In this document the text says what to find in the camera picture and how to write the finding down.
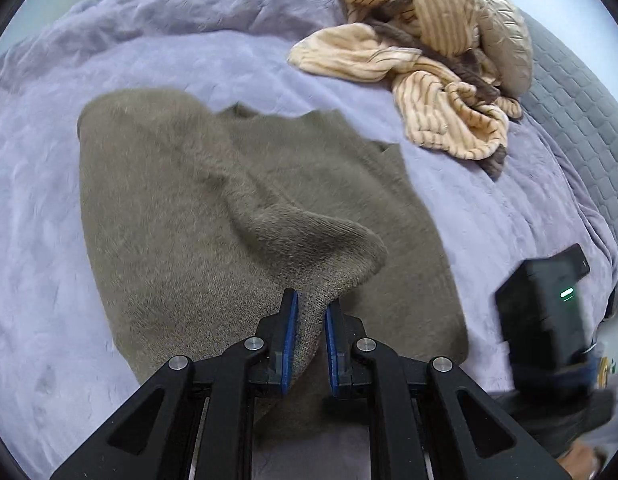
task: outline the folded brown garment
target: folded brown garment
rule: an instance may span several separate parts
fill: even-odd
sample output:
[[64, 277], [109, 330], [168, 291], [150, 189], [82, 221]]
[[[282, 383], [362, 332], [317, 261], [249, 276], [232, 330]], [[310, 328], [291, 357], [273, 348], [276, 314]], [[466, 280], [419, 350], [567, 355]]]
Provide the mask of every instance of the folded brown garment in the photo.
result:
[[[78, 136], [87, 251], [139, 381], [252, 335], [286, 287], [301, 292], [296, 378], [338, 297], [401, 354], [465, 358], [449, 264], [398, 145], [363, 140], [337, 112], [213, 114], [167, 89], [96, 99]], [[322, 391], [302, 379], [291, 399]]]

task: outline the beige striped fabric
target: beige striped fabric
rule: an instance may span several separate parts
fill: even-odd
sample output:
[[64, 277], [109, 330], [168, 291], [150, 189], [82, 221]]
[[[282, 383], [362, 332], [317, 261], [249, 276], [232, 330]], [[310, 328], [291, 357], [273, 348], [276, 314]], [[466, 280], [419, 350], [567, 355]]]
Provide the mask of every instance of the beige striped fabric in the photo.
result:
[[[379, 38], [364, 23], [371, 9], [390, 0], [344, 0], [347, 25], [320, 30], [295, 45], [289, 62], [306, 72], [355, 82], [391, 80], [391, 90], [411, 142], [445, 150], [457, 158], [481, 160], [507, 146], [509, 118], [520, 104], [499, 97], [478, 102], [476, 88], [420, 50]], [[455, 57], [475, 46], [475, 0], [413, 0], [391, 23], [419, 37], [441, 54]], [[498, 84], [494, 64], [480, 52], [483, 78]]]

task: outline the knit fabric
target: knit fabric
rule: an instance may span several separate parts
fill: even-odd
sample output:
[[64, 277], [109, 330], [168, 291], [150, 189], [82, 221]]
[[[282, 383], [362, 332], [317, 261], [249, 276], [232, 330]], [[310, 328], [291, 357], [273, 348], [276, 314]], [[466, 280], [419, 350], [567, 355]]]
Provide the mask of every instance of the knit fabric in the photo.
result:
[[363, 140], [337, 112], [216, 115], [171, 90], [102, 96], [78, 133], [87, 252], [139, 381], [173, 355], [208, 358], [253, 335], [286, 287], [301, 294], [295, 377], [338, 297], [401, 354], [467, 355], [449, 264], [398, 146]]
[[[392, 0], [344, 0], [347, 25], [315, 32], [293, 47], [289, 62], [306, 72], [355, 82], [391, 81], [406, 137], [425, 148], [457, 158], [481, 160], [507, 146], [509, 117], [522, 116], [520, 104], [498, 97], [487, 105], [476, 88], [449, 68], [414, 48], [380, 38], [364, 20], [372, 9]], [[413, 0], [390, 22], [455, 58], [476, 42], [475, 0]], [[481, 76], [498, 84], [494, 64], [480, 52]]]

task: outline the bed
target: bed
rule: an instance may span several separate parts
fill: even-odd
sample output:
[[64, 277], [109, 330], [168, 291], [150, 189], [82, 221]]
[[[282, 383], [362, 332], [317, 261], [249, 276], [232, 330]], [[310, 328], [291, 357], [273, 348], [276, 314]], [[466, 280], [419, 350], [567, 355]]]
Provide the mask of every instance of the bed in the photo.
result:
[[[490, 297], [521, 259], [580, 243], [588, 334], [618, 310], [618, 103], [596, 76], [528, 17], [527, 129], [512, 129], [494, 184], [473, 162], [406, 142], [383, 86], [287, 64], [296, 41], [339, 23], [337, 0], [85, 0], [0, 57], [0, 436], [29, 478], [48, 478], [138, 386], [112, 343], [80, 223], [76, 121], [107, 91], [171, 86], [214, 110], [240, 101], [288, 116], [337, 108], [362, 136], [400, 143], [463, 303], [463, 366], [486, 390], [511, 387]], [[496, 235], [485, 238], [486, 224]], [[286, 478], [302, 459], [306, 478], [366, 478], [368, 462], [353, 458], [365, 439], [343, 428], [264, 449], [254, 472]]]

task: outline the beige pillow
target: beige pillow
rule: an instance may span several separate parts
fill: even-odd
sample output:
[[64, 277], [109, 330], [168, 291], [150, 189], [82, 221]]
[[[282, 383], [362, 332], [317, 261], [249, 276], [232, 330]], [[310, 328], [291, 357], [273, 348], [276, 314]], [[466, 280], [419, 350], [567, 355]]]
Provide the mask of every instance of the beige pillow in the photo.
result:
[[476, 0], [484, 53], [500, 73], [500, 91], [518, 98], [531, 86], [533, 49], [522, 14], [509, 0]]

